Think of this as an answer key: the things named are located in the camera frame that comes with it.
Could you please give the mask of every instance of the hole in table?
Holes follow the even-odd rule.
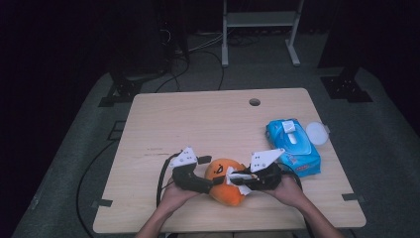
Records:
[[[261,102],[260,102],[260,100],[259,99],[257,99],[257,98],[251,98],[250,99],[250,104],[252,105],[252,106],[260,106],[260,104],[262,104]]]

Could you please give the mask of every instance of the orange toy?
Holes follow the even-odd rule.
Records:
[[[225,176],[228,167],[232,167],[237,171],[242,171],[246,168],[234,160],[218,159],[207,167],[205,177],[212,180],[216,177]],[[222,204],[231,206],[239,205],[245,198],[236,186],[226,184],[226,178],[222,184],[213,186],[209,194]]]

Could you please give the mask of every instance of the gray carpet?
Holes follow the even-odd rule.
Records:
[[[373,102],[349,103],[330,99],[320,77],[336,75],[340,68],[319,69],[327,35],[298,35],[295,42],[300,67],[294,67],[284,45],[285,35],[261,37],[245,48],[230,47],[230,65],[224,69],[222,90],[304,87],[331,130],[331,141],[367,218],[363,228],[343,229],[347,237],[417,237],[420,234],[420,140],[392,101],[379,80],[359,70],[356,80]],[[190,37],[190,47],[208,41]],[[220,47],[205,51],[220,57]],[[173,73],[186,63],[174,61]],[[217,90],[222,77],[218,60],[194,53],[188,71],[178,78],[181,91]],[[170,74],[144,84],[142,93],[151,93]],[[133,237],[133,234],[94,234],[95,201],[101,198],[118,142],[108,140],[116,121],[126,120],[130,103],[98,107],[112,81],[109,74],[98,79],[83,103],[37,193],[39,203],[28,208],[14,237],[88,237],[77,218],[76,193],[80,187],[80,217],[95,237]],[[159,92],[176,91],[170,81]],[[308,237],[296,231],[298,237]]]

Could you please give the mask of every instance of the wet wipes package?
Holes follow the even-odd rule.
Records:
[[[284,149],[279,162],[290,166],[298,176],[321,173],[321,157],[296,119],[270,121],[266,136],[274,149]]]

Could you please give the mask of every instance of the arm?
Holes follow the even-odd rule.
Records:
[[[303,193],[296,181],[290,176],[283,176],[281,183],[275,190],[266,190],[278,201],[295,207],[302,213],[312,228],[315,237],[343,237],[321,211]]]
[[[164,190],[159,206],[142,229],[137,233],[136,238],[158,237],[161,227],[172,213],[181,207],[189,198],[198,194],[199,193],[195,191],[181,189],[172,182],[172,179],[170,179]]]

